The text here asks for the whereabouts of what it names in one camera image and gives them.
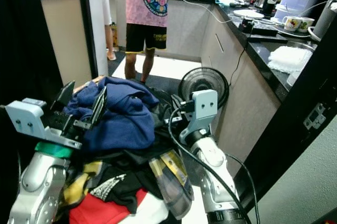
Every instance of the black countertop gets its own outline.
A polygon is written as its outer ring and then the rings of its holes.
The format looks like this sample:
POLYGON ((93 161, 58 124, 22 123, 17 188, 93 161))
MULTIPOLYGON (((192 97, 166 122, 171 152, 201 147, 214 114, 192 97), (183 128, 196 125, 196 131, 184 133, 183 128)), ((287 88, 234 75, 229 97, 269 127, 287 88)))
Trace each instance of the black countertop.
MULTIPOLYGON (((220 6, 215 3, 215 0, 187 1, 215 5, 225 21, 230 20, 229 15, 233 14, 233 11, 236 10, 235 8, 231 8, 228 6, 220 6)), ((240 44, 245 47, 248 56, 253 61, 257 69, 260 71, 263 78, 267 81, 269 87, 273 90, 277 98, 281 102, 283 102, 291 89, 291 86, 289 86, 286 82, 289 75, 276 70, 272 70, 268 67, 268 57, 270 56, 270 51, 261 42, 265 41, 287 43, 288 39, 279 34, 276 37, 246 34, 239 30, 239 23, 240 21, 232 20, 231 22, 227 22, 226 24, 231 29, 235 37, 239 40, 240 44)))

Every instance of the black shorts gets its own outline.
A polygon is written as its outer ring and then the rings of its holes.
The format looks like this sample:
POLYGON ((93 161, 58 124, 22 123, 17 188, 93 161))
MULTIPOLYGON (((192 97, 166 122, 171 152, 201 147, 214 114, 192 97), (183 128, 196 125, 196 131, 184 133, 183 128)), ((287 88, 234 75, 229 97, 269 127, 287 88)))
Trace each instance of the black shorts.
POLYGON ((126 25, 126 53, 142 53, 144 41, 147 49, 166 49, 166 27, 126 25))

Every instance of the red clothing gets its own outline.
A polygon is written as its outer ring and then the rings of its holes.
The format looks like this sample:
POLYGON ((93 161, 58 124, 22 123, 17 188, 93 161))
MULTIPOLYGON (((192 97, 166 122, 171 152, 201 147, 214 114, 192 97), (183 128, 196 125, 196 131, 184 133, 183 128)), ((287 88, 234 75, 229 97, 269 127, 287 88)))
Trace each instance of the red clothing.
MULTIPOLYGON (((136 193, 139 206, 147 192, 140 189, 136 193)), ((70 210, 70 224, 115 224, 130 215, 127 207, 115 202, 104 202, 91 194, 87 194, 78 207, 70 210)))

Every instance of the bare foot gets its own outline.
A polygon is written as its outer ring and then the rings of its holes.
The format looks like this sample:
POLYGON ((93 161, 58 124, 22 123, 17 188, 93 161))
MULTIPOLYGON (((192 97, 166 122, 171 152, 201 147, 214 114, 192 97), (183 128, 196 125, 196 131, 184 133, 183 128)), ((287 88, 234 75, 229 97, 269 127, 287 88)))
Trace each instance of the bare foot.
POLYGON ((114 52, 111 53, 110 51, 107 51, 106 56, 109 61, 115 61, 117 59, 114 52))

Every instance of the coffee mug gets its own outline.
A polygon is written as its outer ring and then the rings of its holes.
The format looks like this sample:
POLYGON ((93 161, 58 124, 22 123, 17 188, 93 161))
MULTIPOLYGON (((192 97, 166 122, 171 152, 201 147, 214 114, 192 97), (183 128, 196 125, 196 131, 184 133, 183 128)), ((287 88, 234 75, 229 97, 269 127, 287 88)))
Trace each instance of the coffee mug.
POLYGON ((312 26, 312 24, 315 22, 313 18, 308 17, 301 17, 302 23, 300 24, 300 27, 298 29, 301 33, 306 33, 308 31, 308 28, 312 26))
POLYGON ((282 20, 284 29, 290 32, 295 32, 301 25, 302 19, 296 16, 287 16, 282 20))

